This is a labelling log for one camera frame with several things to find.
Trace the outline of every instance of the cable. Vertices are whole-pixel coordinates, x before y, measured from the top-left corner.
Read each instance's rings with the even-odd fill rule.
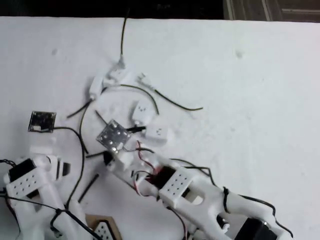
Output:
[[[102,154],[104,154],[105,151],[101,151],[101,152],[97,152],[97,153],[94,153],[94,154],[91,154],[91,155],[87,155],[86,158],[87,159],[90,159],[90,158],[94,158],[94,157],[97,157],[97,156],[100,156]]]
[[[133,149],[133,150],[129,150],[129,149],[126,149],[125,147],[123,147],[123,150],[124,151],[126,151],[126,152],[135,152],[135,151],[148,151],[148,152],[150,152],[150,153],[152,153],[152,154],[154,154],[155,153],[155,151],[153,151],[152,149],[150,149],[150,148],[146,148],[146,147],[137,147],[137,148],[135,148],[135,149]]]
[[[133,150],[128,150],[128,149],[126,149],[125,147],[123,147],[123,150],[126,151],[126,152],[128,152],[128,153],[130,153],[130,152],[135,152],[135,151],[148,151],[148,152],[150,152],[150,153],[152,153],[152,154],[155,153],[152,149],[146,148],[146,147],[137,147],[137,148],[135,148],[135,149],[133,149]],[[105,152],[105,151],[101,151],[101,152],[97,152],[97,153],[94,153],[94,154],[91,154],[91,155],[87,155],[86,158],[87,158],[87,159],[94,158],[94,157],[97,157],[97,156],[100,156],[100,155],[104,154],[104,152]]]
[[[283,230],[287,231],[292,238],[294,238],[294,234],[292,233],[292,231],[289,230],[288,228],[286,228],[285,226],[281,225],[281,224],[277,221],[277,219],[276,219],[276,207],[275,207],[275,206],[273,206],[271,203],[269,203],[269,202],[267,202],[267,201],[260,200],[260,199],[257,199],[257,198],[251,197],[251,196],[244,196],[244,195],[240,195],[240,196],[243,197],[244,199],[247,199],[247,200],[250,200],[250,201],[253,201],[253,202],[256,202],[256,203],[260,203],[260,204],[263,204],[263,205],[266,205],[266,206],[272,208],[272,215],[274,216],[275,223],[276,223],[280,228],[282,228]]]
[[[126,130],[128,132],[131,132],[132,134],[135,134],[135,133],[138,133],[138,132],[142,132],[145,129],[146,129],[145,126],[134,126],[134,127],[127,128]]]
[[[104,122],[105,125],[108,125],[108,123],[106,122],[106,120],[104,120],[104,118],[101,116],[101,114],[97,111],[94,110],[95,114]]]
[[[206,169],[208,170],[209,172],[209,177],[210,177],[210,180],[211,180],[211,183],[217,187],[217,185],[215,184],[215,181],[214,181],[214,178],[212,177],[212,172],[211,172],[211,169],[209,167],[206,167],[206,166],[185,166],[186,169]]]
[[[137,144],[138,144],[138,148],[140,149],[140,148],[141,148],[141,143],[140,143],[138,140],[137,140],[136,142],[137,142]],[[154,174],[156,173],[156,168],[155,168],[150,162],[148,162],[148,161],[146,161],[146,160],[143,159],[140,150],[138,150],[138,157],[139,157],[139,159],[140,159],[141,161],[143,161],[145,164],[147,164],[149,167],[152,168]]]
[[[157,105],[157,103],[156,103],[156,100],[154,99],[154,97],[153,97],[149,92],[147,92],[146,90],[144,90],[143,88],[138,87],[138,86],[133,86],[133,85],[128,85],[128,84],[120,84],[120,86],[122,86],[122,87],[128,87],[128,88],[134,88],[134,89],[139,89],[139,90],[143,91],[144,93],[146,93],[146,94],[151,98],[151,100],[152,100],[152,102],[153,102],[153,104],[154,104],[156,114],[157,114],[157,115],[160,115],[159,109],[158,109],[158,105]]]
[[[83,193],[79,197],[79,200],[78,200],[79,203],[81,203],[82,199],[85,197],[85,195],[87,194],[87,192],[89,191],[91,186],[96,182],[96,180],[98,179],[99,176],[100,175],[98,173],[96,175],[94,175],[92,180],[89,182],[88,186],[86,186],[86,188],[84,189]]]
[[[5,198],[5,199],[11,199],[11,200],[16,200],[16,201],[20,201],[20,202],[26,202],[26,203],[31,203],[31,204],[37,204],[43,207],[47,207],[50,208],[52,210],[55,210],[56,215],[60,215],[61,213],[66,213],[67,215],[69,215],[77,224],[79,224],[84,230],[86,230],[89,234],[91,234],[93,237],[95,237],[98,240],[103,240],[98,234],[96,234],[94,231],[92,231],[88,226],[86,226],[82,221],[80,221],[79,218],[77,218],[75,215],[73,215],[69,210],[67,209],[59,209],[59,208],[55,208],[40,202],[36,202],[36,201],[30,201],[30,200],[25,200],[25,199],[21,199],[21,198],[15,198],[15,197],[10,197],[10,196],[0,196],[0,198]]]
[[[185,224],[184,220],[183,220],[183,219],[179,216],[179,214],[178,214],[175,210],[173,210],[171,207],[167,206],[166,209],[172,211],[172,212],[180,219],[180,221],[181,221],[181,223],[182,223],[182,226],[183,226],[183,237],[184,237],[184,240],[187,240],[187,238],[188,238],[188,237],[187,237],[188,232],[187,232],[187,227],[186,227],[186,224]]]
[[[183,160],[183,159],[179,159],[179,158],[170,158],[171,160],[173,161],[179,161],[179,162],[183,162],[183,163],[186,163],[186,164],[190,164],[191,166],[193,167],[197,167],[196,165],[194,165],[192,162],[189,162],[189,161],[186,161],[186,160]],[[206,175],[207,177],[210,177],[210,174],[209,173],[206,173],[205,171],[203,171],[202,169],[198,169],[200,172],[202,172],[204,175]]]
[[[19,225],[19,222],[18,222],[18,218],[17,218],[17,215],[16,215],[14,209],[13,209],[12,206],[10,205],[8,198],[5,198],[4,201],[5,201],[5,205],[6,205],[7,208],[9,209],[10,213],[13,215],[13,217],[14,217],[14,219],[15,219],[15,221],[16,221],[16,224],[18,225],[19,233],[18,233],[18,235],[15,237],[15,239],[17,240],[17,239],[20,237],[20,235],[21,235],[21,228],[20,228],[20,225]]]
[[[67,119],[72,118],[73,116],[77,115],[78,113],[80,113],[83,109],[85,109],[87,106],[90,105],[90,103],[92,102],[92,100],[87,101],[82,107],[80,107],[77,111],[69,114],[68,116],[66,116]]]
[[[11,161],[11,160],[8,160],[8,159],[1,159],[1,160],[0,160],[0,164],[1,164],[1,163],[8,164],[8,165],[10,165],[11,167],[17,166],[17,164],[16,164],[14,161]]]
[[[137,178],[138,178],[138,174],[139,173],[146,173],[147,177],[149,176],[153,176],[150,172],[147,172],[147,171],[143,171],[143,170],[139,170],[139,171],[136,171],[133,175],[132,175],[132,178],[133,178],[133,186],[134,186],[134,190],[136,191],[136,193],[139,195],[139,196],[142,196],[142,197],[149,197],[149,195],[143,195],[140,191],[139,191],[139,188],[138,188],[138,185],[137,185]]]
[[[86,114],[86,111],[87,111],[90,103],[84,108],[84,111],[83,111],[83,114],[82,114],[82,117],[81,117],[81,120],[80,120],[80,126],[79,126],[79,135],[80,135],[80,138],[81,138],[81,141],[82,141],[82,144],[83,144],[83,148],[84,148],[84,151],[85,151],[86,154],[88,154],[89,151],[88,151],[88,149],[87,149],[87,147],[85,145],[84,139],[82,138],[82,123],[84,121],[85,114]]]
[[[127,19],[129,17],[129,13],[130,13],[130,7],[128,8],[127,12],[126,12],[126,16],[124,18],[123,21],[123,25],[122,25],[122,33],[121,33],[121,56],[124,55],[124,38],[125,38],[125,29],[126,29],[126,23],[127,23]]]
[[[67,127],[67,126],[56,126],[56,127],[53,128],[53,130],[60,130],[60,129],[66,129],[66,130],[70,130],[70,131],[74,132],[74,134],[78,137],[78,139],[80,141],[81,151],[82,151],[82,162],[81,162],[80,176],[79,176],[79,178],[78,178],[78,180],[77,180],[77,182],[76,182],[76,184],[75,184],[75,186],[74,186],[74,188],[73,188],[73,190],[72,190],[72,192],[71,192],[71,194],[70,194],[70,196],[69,196],[69,198],[68,198],[68,200],[66,202],[65,206],[68,209],[70,201],[71,201],[71,198],[74,195],[74,193],[75,193],[75,191],[76,191],[76,189],[77,189],[77,187],[78,187],[78,185],[79,185],[79,183],[80,183],[80,181],[82,179],[82,176],[84,174],[84,168],[85,168],[85,145],[84,145],[84,143],[82,141],[82,138],[81,138],[80,134],[77,133],[77,131],[74,130],[73,128]],[[38,130],[38,131],[35,131],[35,132],[37,132],[37,133],[47,133],[48,129]]]
[[[198,110],[202,110],[204,109],[203,107],[199,107],[199,108],[187,108],[185,106],[181,106],[180,104],[172,101],[171,99],[169,99],[168,97],[166,97],[165,95],[163,95],[161,92],[159,92],[157,89],[154,90],[155,93],[157,93],[158,95],[160,95],[160,97],[164,98],[165,100],[167,100],[168,102],[172,103],[173,105],[176,105],[177,107],[187,110],[187,111],[198,111]]]

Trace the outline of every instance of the white table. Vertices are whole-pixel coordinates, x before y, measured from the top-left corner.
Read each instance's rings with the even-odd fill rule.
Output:
[[[90,79],[118,61],[122,23],[0,17],[0,158],[27,155],[40,141],[54,143],[54,153],[72,163],[68,178],[75,182],[81,156],[76,137],[28,133],[31,111],[57,112],[56,126],[78,128],[80,116],[65,116],[85,102]],[[129,19],[125,32],[124,55],[133,71],[147,73],[183,105],[204,107],[189,114],[155,96],[159,121],[174,136],[159,150],[211,167],[219,186],[273,203],[296,239],[320,235],[319,43],[314,23]],[[127,89],[114,96],[118,102],[132,98],[115,119],[145,97]],[[100,147],[87,144],[92,153]],[[87,161],[76,197],[99,167],[104,175],[82,202],[87,213],[113,216],[124,240],[181,239],[179,220],[106,174],[100,158]],[[0,169],[1,176],[8,170]],[[2,200],[0,238],[17,234]]]

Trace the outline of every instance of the metal plate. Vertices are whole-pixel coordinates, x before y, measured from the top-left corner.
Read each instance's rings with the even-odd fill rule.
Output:
[[[49,133],[52,133],[54,131],[56,115],[55,112],[33,111],[28,132],[48,130]]]
[[[126,142],[130,139],[131,134],[115,120],[111,120],[103,131],[96,137],[106,149],[113,153],[118,153]]]

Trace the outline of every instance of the black circuit board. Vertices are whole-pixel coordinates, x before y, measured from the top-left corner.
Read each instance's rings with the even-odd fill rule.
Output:
[[[28,127],[28,132],[46,131],[52,133],[56,120],[55,112],[33,111]]]

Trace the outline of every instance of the white connector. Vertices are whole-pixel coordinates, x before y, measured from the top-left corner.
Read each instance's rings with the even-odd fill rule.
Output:
[[[103,88],[103,76],[95,76],[89,88],[89,96],[91,100],[96,100],[102,92]]]
[[[111,234],[111,230],[106,222],[101,221],[94,232],[98,234],[103,240],[114,240],[114,237]]]
[[[145,86],[146,88],[150,89],[151,91],[155,90],[155,87],[152,86],[150,79],[142,72],[138,75],[137,80],[139,84]]]
[[[114,65],[107,74],[107,78],[116,81],[120,84],[129,75],[129,71],[126,68],[124,57],[121,55],[119,62]]]
[[[137,126],[146,126],[154,118],[156,112],[152,103],[146,99],[140,100],[132,114],[132,120]]]
[[[144,136],[151,142],[164,145],[168,141],[168,128],[160,125],[147,126]]]

